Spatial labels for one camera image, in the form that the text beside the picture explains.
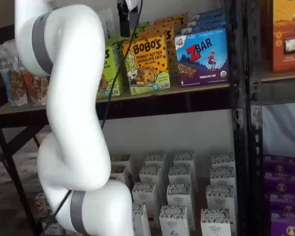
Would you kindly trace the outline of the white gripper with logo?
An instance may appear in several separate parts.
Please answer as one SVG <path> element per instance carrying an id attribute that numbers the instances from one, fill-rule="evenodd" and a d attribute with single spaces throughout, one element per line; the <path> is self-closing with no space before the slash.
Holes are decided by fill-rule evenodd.
<path id="1" fill-rule="evenodd" d="M 120 35 L 121 37 L 129 37 L 130 28 L 135 28 L 139 17 L 138 0 L 118 0 L 117 8 Z"/>

